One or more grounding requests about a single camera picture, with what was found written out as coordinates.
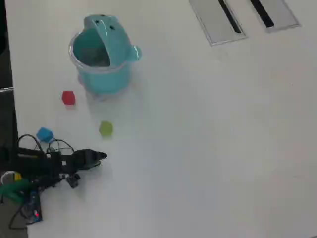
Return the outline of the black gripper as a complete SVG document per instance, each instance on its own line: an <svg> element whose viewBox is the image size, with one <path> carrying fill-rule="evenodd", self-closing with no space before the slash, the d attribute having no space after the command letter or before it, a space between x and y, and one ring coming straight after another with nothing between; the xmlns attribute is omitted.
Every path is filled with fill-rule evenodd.
<svg viewBox="0 0 317 238"><path fill-rule="evenodd" d="M98 152L92 149L77 150L71 155L62 155L62 171L65 173L75 173L80 169L89 170L98 167L100 160L107 158L104 152Z"/></svg>

